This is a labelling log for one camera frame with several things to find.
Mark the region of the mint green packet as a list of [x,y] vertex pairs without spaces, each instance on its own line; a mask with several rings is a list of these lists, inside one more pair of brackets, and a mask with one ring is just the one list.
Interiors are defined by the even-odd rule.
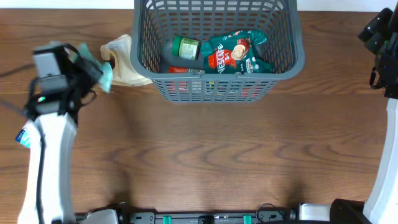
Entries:
[[93,62],[95,66],[102,72],[99,78],[96,78],[95,83],[99,85],[99,87],[105,92],[109,93],[111,89],[111,84],[113,80],[113,69],[109,62],[101,63],[99,62],[93,54],[90,52],[88,46],[83,42],[79,45],[79,53],[80,55]]

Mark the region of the Kleenex tissue multipack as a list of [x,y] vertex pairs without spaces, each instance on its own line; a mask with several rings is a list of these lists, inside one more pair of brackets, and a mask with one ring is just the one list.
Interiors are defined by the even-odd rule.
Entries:
[[32,121],[28,120],[26,124],[22,127],[22,129],[19,131],[17,136],[15,137],[15,142],[27,148],[30,148],[30,136],[29,136],[28,127],[30,126],[31,123]]

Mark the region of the green capped jar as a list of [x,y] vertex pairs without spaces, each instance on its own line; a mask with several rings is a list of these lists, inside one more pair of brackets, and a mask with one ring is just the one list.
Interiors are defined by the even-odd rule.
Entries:
[[199,48],[199,40],[176,36],[172,42],[172,55],[188,60],[196,60]]

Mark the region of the green Nescafe coffee bag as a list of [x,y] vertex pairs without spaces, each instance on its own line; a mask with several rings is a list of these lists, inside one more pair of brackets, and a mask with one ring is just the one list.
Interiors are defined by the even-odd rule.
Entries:
[[216,36],[201,45],[205,73],[271,73],[274,66],[263,61],[257,46],[267,42],[259,30],[238,30]]

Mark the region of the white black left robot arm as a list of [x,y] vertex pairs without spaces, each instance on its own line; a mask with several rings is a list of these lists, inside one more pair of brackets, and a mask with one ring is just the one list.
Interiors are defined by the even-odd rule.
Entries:
[[112,68],[86,44],[52,42],[33,51],[37,77],[29,86],[18,141],[30,149],[24,202],[18,223],[85,223],[71,196],[71,158],[83,99],[93,87],[110,90]]

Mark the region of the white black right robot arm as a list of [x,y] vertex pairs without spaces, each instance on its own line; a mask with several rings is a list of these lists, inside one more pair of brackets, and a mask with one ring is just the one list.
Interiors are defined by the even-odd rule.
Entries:
[[388,99],[386,139],[373,189],[365,202],[302,203],[287,223],[397,223],[397,9],[381,10],[358,37],[375,56],[369,86],[383,89]]

